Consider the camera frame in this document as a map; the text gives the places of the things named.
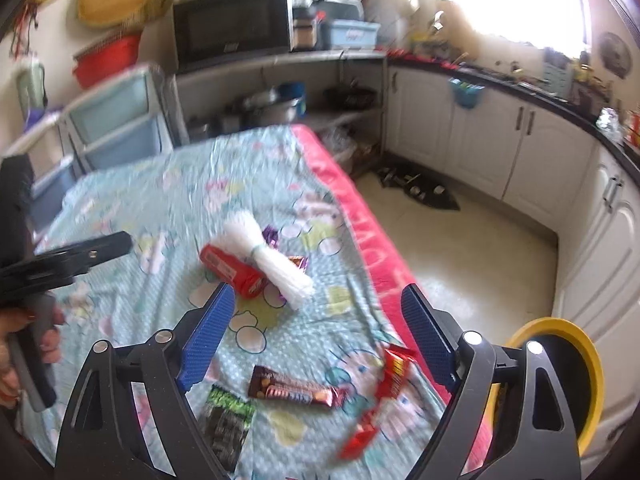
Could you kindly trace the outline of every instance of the white cabinet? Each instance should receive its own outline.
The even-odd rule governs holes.
[[[564,282],[580,254],[584,253],[585,246],[593,239],[600,218],[607,212],[605,190],[607,194],[611,192],[612,178],[619,174],[620,167],[613,155],[597,143],[574,204],[558,229],[558,285]]]
[[[527,109],[525,122],[504,201],[557,231],[580,187],[595,140],[535,106]]]
[[[421,70],[390,70],[386,148],[442,171],[453,107],[449,78]]]
[[[444,172],[500,200],[518,151],[523,101],[485,88],[475,108],[454,106]]]
[[[583,477],[609,452],[640,399],[640,193],[598,146],[559,233],[562,274],[553,315],[591,338],[604,370],[602,418]]]

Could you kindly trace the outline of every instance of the blue gripper pad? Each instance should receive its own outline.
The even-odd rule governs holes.
[[[220,293],[214,292],[203,306],[206,312],[182,348],[180,373],[175,378],[182,391],[188,392],[194,384],[204,379],[234,314],[235,303],[233,288],[225,284]]]
[[[400,305],[402,316],[434,380],[442,384],[450,394],[454,394],[460,380],[456,374],[456,353],[453,348],[442,335],[420,296],[410,286],[402,291]]]

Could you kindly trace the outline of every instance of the red basket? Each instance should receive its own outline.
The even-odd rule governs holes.
[[[97,48],[91,47],[86,54],[76,57],[78,65],[74,75],[80,86],[87,89],[96,83],[132,66],[138,60],[141,32],[127,34]]]

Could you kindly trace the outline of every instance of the sunlight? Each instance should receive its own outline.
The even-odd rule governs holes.
[[[584,45],[580,0],[455,0],[482,34],[551,47],[578,57]]]

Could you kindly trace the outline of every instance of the human hand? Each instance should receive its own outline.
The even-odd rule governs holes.
[[[58,306],[53,307],[53,323],[61,325],[65,322],[65,315]],[[12,367],[6,336],[19,332],[35,320],[35,315],[27,308],[5,308],[0,310],[0,405],[8,408],[15,407],[20,396],[20,381],[15,368]],[[40,342],[42,362],[57,363],[60,354],[60,331],[53,327],[47,330]]]

